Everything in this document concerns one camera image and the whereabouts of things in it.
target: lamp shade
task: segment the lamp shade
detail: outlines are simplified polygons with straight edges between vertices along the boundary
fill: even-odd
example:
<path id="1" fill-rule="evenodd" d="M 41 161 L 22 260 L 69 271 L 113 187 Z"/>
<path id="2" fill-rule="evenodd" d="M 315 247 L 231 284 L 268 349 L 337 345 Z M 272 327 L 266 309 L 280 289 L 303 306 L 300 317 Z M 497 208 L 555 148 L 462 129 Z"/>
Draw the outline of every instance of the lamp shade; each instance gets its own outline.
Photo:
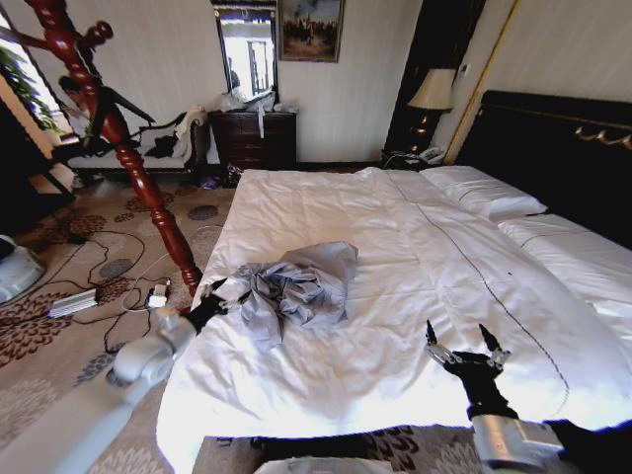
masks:
<path id="1" fill-rule="evenodd" d="M 415 97 L 408 103 L 417 109 L 445 111 L 451 108 L 452 81 L 456 69 L 431 69 Z"/>

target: white pillow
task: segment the white pillow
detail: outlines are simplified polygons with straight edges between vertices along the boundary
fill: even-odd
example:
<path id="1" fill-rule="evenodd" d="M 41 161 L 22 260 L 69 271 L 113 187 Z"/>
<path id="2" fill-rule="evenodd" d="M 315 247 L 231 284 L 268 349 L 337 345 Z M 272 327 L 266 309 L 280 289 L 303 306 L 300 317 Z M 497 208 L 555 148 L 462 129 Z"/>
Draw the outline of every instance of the white pillow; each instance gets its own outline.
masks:
<path id="1" fill-rule="evenodd" d="M 441 166 L 421 174 L 450 199 L 493 222 L 546 210 L 535 197 L 471 166 Z"/>
<path id="2" fill-rule="evenodd" d="M 632 348 L 632 251 L 559 215 L 523 217 L 499 227 Z"/>

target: wooden dresser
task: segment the wooden dresser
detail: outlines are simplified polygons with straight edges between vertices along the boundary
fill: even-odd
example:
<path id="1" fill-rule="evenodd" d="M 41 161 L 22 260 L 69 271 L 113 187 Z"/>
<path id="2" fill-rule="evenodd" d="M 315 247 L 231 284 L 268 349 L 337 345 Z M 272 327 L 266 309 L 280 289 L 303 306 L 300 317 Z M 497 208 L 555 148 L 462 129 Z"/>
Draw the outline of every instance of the wooden dresser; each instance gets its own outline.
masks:
<path id="1" fill-rule="evenodd" d="M 251 112 L 211 112 L 209 115 L 224 180 L 228 164 L 246 170 L 296 168 L 296 114 L 264 115 L 264 138 L 259 117 Z"/>

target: robotic hand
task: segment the robotic hand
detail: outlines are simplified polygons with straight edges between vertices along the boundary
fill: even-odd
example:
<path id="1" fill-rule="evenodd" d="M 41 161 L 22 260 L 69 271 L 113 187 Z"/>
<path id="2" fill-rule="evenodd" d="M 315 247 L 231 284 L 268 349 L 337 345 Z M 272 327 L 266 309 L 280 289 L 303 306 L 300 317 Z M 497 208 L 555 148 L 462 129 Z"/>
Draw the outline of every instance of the robotic hand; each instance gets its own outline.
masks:
<path id="1" fill-rule="evenodd" d="M 189 314 L 180 316 L 168 307 L 157 310 L 159 331 L 123 346 L 110 370 L 72 390 L 28 427 L 0 453 L 2 471 L 86 472 L 208 320 L 248 296 L 230 302 L 213 294 L 224 282 L 210 285 Z"/>
<path id="2" fill-rule="evenodd" d="M 474 426 L 474 445 L 484 466 L 504 472 L 544 470 L 545 459 L 563 449 L 548 425 L 524 422 L 509 407 L 494 381 L 511 355 L 485 326 L 479 325 L 491 355 L 452 352 L 441 346 L 428 321 L 426 349 L 445 370 L 461 379 Z"/>

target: floral rug pattern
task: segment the floral rug pattern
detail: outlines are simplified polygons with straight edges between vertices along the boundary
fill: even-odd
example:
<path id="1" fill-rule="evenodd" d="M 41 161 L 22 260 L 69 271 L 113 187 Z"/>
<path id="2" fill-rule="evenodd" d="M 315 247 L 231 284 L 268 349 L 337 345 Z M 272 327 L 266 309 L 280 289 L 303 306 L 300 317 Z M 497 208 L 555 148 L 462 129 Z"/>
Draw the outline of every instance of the floral rug pattern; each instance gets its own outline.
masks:
<path id="1" fill-rule="evenodd" d="M 159 186 L 203 269 L 234 190 L 205 191 L 172 177 L 159 178 Z M 162 259 L 133 286 L 165 250 L 128 182 L 105 180 L 75 195 L 70 205 L 16 236 L 20 245 L 38 253 L 47 271 L 26 293 L 0 307 L 0 449 L 73 387 L 110 366 L 127 341 L 155 331 L 155 321 L 146 312 L 123 312 L 124 296 L 124 306 L 133 306 L 144 301 L 156 282 L 169 278 L 170 304 L 184 308 L 192 301 L 169 259 Z M 79 243 L 77 236 L 88 241 Z M 55 300 L 93 287 L 97 306 L 56 320 L 45 317 Z M 155 440 L 163 390 L 164 383 L 149 392 L 91 474 L 172 472 Z M 395 469 L 480 472 L 469 430 L 399 427 L 363 439 L 369 457 L 388 460 Z M 252 474 L 262 456 L 250 439 L 208 438 L 194 472 Z"/>

